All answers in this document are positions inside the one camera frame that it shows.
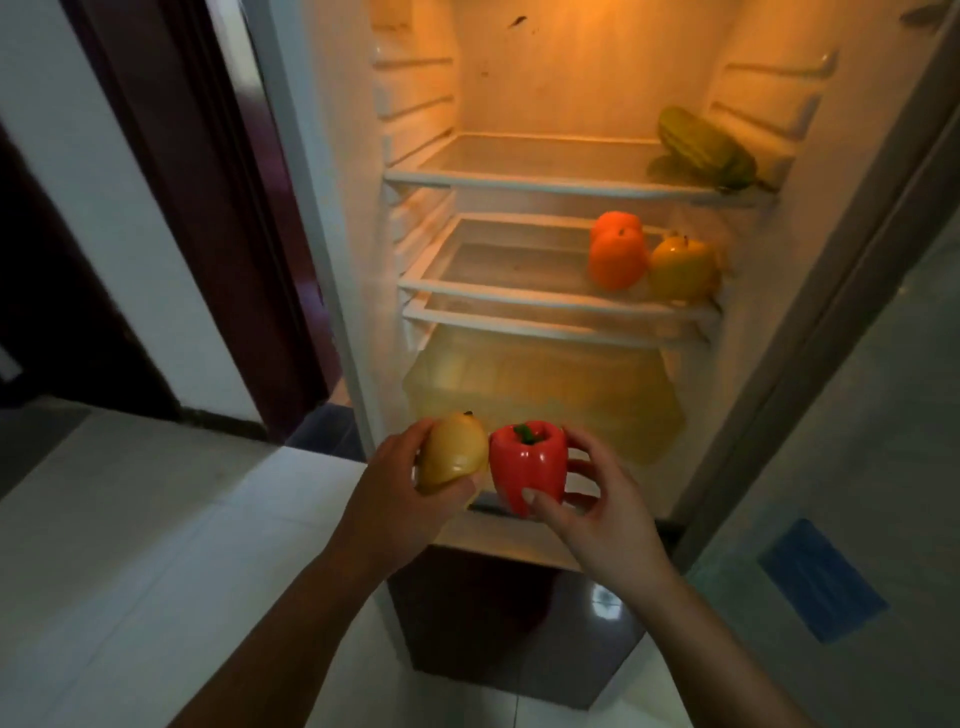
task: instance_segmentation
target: bell pepper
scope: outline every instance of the bell pepper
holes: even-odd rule
[[[490,436],[493,485],[521,518],[530,514],[524,488],[547,493],[557,502],[566,484],[566,435],[556,425],[531,421],[501,427]]]

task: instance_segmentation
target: dark wooden door frame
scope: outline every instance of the dark wooden door frame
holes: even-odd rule
[[[61,4],[270,439],[283,442],[328,391],[205,3]]]

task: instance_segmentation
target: refrigerator shelf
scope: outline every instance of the refrigerator shelf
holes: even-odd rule
[[[656,140],[455,133],[389,167],[388,182],[538,190],[600,197],[757,207],[776,197],[752,187],[722,193],[676,168]]]
[[[403,318],[459,328],[626,349],[705,349],[708,339],[695,324],[643,321],[571,308],[497,303],[418,293],[403,307]]]
[[[651,301],[645,280],[622,292],[587,275],[592,220],[546,215],[454,215],[400,278],[404,290],[476,301],[608,314],[638,321],[712,325],[712,303]],[[648,247],[666,231],[645,227]]]

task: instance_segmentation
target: forearm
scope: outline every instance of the forearm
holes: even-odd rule
[[[697,728],[813,726],[678,574],[633,602]]]
[[[334,551],[311,562],[171,723],[300,728],[330,661],[377,585]]]

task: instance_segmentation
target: pepper stem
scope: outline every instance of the pepper stem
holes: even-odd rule
[[[534,431],[530,429],[529,425],[514,425],[514,432],[524,445],[536,445],[540,441],[540,438],[534,434]]]

